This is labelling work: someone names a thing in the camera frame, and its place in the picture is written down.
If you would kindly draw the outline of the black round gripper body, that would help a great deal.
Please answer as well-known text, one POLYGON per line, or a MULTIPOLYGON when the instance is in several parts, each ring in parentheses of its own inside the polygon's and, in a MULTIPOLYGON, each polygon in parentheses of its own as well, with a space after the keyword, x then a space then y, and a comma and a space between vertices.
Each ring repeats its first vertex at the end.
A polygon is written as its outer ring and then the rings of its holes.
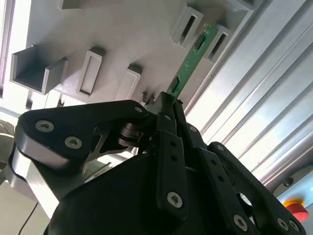
POLYGON ((237 226, 219 207, 209 183, 186 170, 190 212, 179 220, 157 205, 157 180, 184 169, 176 154, 141 155, 69 193, 55 210, 47 235, 234 235, 237 226))

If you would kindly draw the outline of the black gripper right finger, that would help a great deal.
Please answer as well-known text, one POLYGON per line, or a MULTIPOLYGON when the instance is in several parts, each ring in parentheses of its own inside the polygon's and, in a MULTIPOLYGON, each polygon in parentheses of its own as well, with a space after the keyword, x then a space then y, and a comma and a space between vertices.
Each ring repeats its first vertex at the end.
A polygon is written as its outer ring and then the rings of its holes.
POLYGON ((217 215, 213 231, 221 235, 304 235, 299 221, 221 143, 206 145, 186 122, 180 101, 175 118, 187 162, 209 184, 217 215))

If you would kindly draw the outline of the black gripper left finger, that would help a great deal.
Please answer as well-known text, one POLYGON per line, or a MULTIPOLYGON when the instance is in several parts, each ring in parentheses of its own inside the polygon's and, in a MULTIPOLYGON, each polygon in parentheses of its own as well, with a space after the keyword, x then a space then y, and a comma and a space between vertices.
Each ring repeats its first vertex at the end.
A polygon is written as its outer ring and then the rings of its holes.
MULTIPOLYGON (((50 218, 72 191, 141 155, 184 157, 175 102, 161 93, 151 108, 132 100, 94 103, 24 113, 15 133, 14 172, 31 188, 50 218)), ((190 212, 186 168, 158 175, 160 209, 179 220, 190 212)))

